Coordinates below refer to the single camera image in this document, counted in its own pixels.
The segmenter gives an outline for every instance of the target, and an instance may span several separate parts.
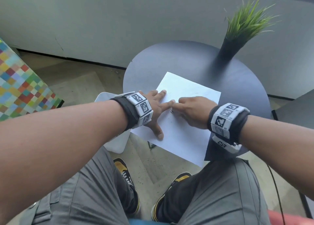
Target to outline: round black table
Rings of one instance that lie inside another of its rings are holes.
[[[269,99],[261,82],[239,60],[217,60],[218,52],[216,47],[191,41],[152,45],[130,62],[124,75],[123,92],[147,93],[156,89],[168,71],[220,91],[220,105],[238,104],[248,108],[252,115],[270,118]],[[231,154],[210,139],[205,160],[227,159],[245,152],[247,149],[242,147],[237,154]]]

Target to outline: fingernail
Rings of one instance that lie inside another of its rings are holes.
[[[159,140],[162,140],[163,138],[164,138],[164,135],[163,135],[163,134],[159,134],[159,135],[158,135],[158,139],[159,139]]]

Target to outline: white paper sheet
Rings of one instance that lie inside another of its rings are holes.
[[[158,92],[167,90],[162,103],[180,97],[203,96],[218,103],[221,92],[207,88],[173,73],[167,72],[159,86]],[[191,127],[182,117],[175,116],[171,110],[165,111],[158,119],[164,133],[164,139],[159,141],[151,129],[141,126],[132,129],[132,133],[149,141],[177,156],[182,157],[200,167],[203,166],[205,153],[210,137],[209,130]]]

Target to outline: hand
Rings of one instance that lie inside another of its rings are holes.
[[[207,129],[209,113],[215,106],[214,101],[205,97],[183,97],[172,106],[172,110],[179,113],[190,126]]]
[[[166,90],[162,90],[160,93],[158,93],[157,90],[151,90],[148,92],[148,94],[144,94],[142,91],[139,91],[139,93],[148,99],[150,106],[154,111],[152,120],[149,123],[145,124],[145,126],[149,127],[159,140],[162,140],[164,138],[164,134],[157,123],[157,119],[164,111],[172,107],[172,105],[175,103],[175,100],[171,100],[163,104],[159,103],[166,95]]]

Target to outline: black cable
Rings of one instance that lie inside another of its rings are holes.
[[[268,166],[268,168],[269,168],[270,174],[272,175],[272,178],[273,178],[273,181],[274,181],[274,184],[275,184],[275,188],[276,188],[276,192],[277,192],[277,196],[278,196],[278,201],[279,201],[280,212],[281,212],[281,215],[282,215],[282,221],[283,221],[284,225],[286,225],[285,216],[284,216],[284,211],[282,210],[282,206],[281,206],[281,201],[280,201],[280,196],[279,196],[277,184],[276,184],[276,181],[275,181],[275,178],[274,178],[274,175],[273,175],[272,170],[270,169],[269,165],[267,165],[267,166]]]

